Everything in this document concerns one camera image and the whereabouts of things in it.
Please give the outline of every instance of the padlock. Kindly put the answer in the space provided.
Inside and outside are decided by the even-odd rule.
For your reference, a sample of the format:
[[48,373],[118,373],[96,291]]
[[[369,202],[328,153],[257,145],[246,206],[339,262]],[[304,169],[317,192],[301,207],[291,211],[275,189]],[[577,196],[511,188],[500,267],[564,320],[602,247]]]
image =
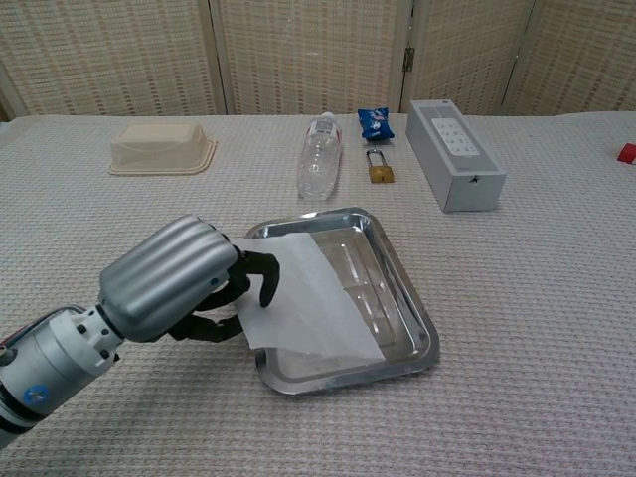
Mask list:
[[[371,162],[371,155],[378,154],[382,160],[382,166],[374,166]],[[396,177],[394,176],[394,170],[391,166],[387,165],[385,155],[380,149],[373,148],[367,151],[367,162],[369,163],[369,179],[372,184],[380,184],[382,182],[394,182]]]

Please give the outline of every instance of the white paper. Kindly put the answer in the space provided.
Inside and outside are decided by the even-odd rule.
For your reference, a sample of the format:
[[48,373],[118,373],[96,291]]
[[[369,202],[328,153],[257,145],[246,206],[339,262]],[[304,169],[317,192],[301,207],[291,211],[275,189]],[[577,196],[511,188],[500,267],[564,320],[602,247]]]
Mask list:
[[251,275],[249,292],[235,302],[252,349],[282,348],[325,358],[352,356],[382,360],[369,327],[336,271],[310,234],[232,242],[243,250],[273,253],[280,283],[271,304],[262,308],[262,277]]

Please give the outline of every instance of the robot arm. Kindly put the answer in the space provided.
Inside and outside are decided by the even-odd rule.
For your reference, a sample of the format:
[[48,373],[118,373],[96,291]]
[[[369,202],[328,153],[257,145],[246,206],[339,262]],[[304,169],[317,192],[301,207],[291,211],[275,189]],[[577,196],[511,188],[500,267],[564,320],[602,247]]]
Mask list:
[[242,251],[196,217],[164,227],[101,273],[97,305],[56,310],[0,342],[0,449],[108,371],[124,340],[168,333],[220,342],[240,333],[237,316],[215,323],[194,312],[237,299],[248,274],[263,275],[267,306],[278,272],[273,255]]

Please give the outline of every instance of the metal tray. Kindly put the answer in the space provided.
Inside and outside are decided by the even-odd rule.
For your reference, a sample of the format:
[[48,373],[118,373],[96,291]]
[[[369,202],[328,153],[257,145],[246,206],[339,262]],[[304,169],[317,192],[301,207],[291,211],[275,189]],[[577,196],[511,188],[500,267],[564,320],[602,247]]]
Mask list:
[[272,221],[246,237],[307,232],[336,270],[385,355],[380,362],[322,358],[268,348],[256,351],[262,380],[286,395],[368,383],[416,373],[439,356],[439,338],[380,223],[350,208]]

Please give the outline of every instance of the beige plastic container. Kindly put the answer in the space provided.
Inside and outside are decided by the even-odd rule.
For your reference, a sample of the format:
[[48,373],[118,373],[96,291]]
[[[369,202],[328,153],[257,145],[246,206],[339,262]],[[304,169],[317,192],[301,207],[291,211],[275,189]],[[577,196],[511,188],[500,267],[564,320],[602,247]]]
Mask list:
[[110,143],[110,174],[197,174],[212,161],[216,143],[200,124],[131,124]]

